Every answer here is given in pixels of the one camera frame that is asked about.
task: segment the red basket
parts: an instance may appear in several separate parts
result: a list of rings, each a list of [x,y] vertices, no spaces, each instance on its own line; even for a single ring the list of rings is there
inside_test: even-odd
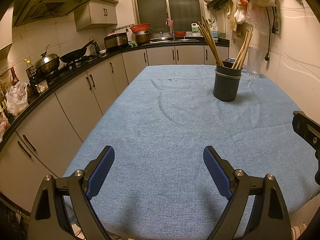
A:
[[[150,28],[150,23],[143,23],[131,26],[130,29],[133,33],[141,32],[141,31],[147,31]]]

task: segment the bottle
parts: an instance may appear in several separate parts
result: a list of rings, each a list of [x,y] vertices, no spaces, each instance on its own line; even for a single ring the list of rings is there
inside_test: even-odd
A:
[[[11,74],[12,74],[12,85],[14,86],[16,83],[19,82],[19,78],[17,78],[13,67],[10,68],[10,70],[11,70]]]

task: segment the wok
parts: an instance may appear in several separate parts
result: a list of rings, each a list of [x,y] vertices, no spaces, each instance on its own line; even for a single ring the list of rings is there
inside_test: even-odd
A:
[[[62,57],[60,57],[61,61],[64,63],[69,63],[72,61],[75,61],[77,59],[80,59],[84,56],[84,54],[87,52],[87,47],[93,43],[94,40],[90,40],[86,45],[84,45],[81,49],[74,50],[72,52],[69,52]]]

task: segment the pink cloth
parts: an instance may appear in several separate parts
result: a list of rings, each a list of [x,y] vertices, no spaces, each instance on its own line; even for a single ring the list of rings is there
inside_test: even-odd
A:
[[[168,21],[168,26],[173,26],[173,20],[167,19],[167,21]]]

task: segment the pot handle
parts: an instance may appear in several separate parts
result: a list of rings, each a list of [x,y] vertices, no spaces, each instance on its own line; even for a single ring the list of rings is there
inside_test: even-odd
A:
[[[40,55],[41,57],[45,57],[45,55],[47,55],[47,49],[49,46],[50,46],[50,44],[45,47],[45,52]]]

